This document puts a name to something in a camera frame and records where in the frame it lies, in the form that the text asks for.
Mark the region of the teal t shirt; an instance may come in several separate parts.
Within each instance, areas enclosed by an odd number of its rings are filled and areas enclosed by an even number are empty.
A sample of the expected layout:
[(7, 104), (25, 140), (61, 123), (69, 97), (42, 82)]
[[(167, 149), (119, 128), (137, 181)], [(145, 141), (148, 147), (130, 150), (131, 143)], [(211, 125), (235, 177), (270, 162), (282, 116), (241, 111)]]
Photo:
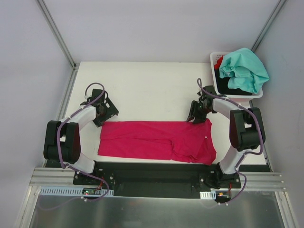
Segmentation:
[(258, 94), (270, 79), (262, 61), (248, 48), (224, 55), (218, 70), (219, 78), (228, 80), (229, 89), (251, 94)]

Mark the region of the magenta t shirt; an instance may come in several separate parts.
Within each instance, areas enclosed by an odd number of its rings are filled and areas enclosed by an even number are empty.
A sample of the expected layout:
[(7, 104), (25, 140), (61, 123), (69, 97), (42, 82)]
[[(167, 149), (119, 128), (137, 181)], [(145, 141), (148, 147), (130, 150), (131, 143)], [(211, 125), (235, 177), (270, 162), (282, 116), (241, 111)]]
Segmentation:
[(101, 129), (97, 154), (211, 165), (217, 155), (211, 127), (210, 120), (198, 124), (183, 121), (107, 122)]

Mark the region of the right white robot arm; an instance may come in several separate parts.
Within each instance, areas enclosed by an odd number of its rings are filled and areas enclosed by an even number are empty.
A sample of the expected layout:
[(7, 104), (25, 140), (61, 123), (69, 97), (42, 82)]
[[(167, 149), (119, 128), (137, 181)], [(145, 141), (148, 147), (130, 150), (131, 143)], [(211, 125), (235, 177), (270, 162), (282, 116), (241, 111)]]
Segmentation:
[(245, 108), (223, 95), (216, 94), (209, 85), (198, 92), (198, 101), (192, 101), (187, 122), (200, 124), (207, 121), (208, 113), (220, 113), (229, 119), (231, 146), (225, 157), (204, 178), (210, 188), (227, 188), (237, 182), (237, 173), (246, 155), (260, 155), (266, 140), (261, 111), (257, 107)]

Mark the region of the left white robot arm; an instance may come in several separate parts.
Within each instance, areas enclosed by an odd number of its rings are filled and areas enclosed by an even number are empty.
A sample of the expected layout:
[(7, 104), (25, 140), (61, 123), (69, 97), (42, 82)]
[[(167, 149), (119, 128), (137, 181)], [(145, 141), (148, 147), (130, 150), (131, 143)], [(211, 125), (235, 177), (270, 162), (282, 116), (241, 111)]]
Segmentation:
[(72, 167), (84, 172), (84, 179), (91, 185), (100, 181), (95, 161), (81, 152), (80, 131), (90, 122), (99, 128), (119, 111), (103, 89), (93, 89), (91, 96), (81, 103), (71, 117), (49, 121), (46, 129), (43, 156), (59, 162), (65, 168)]

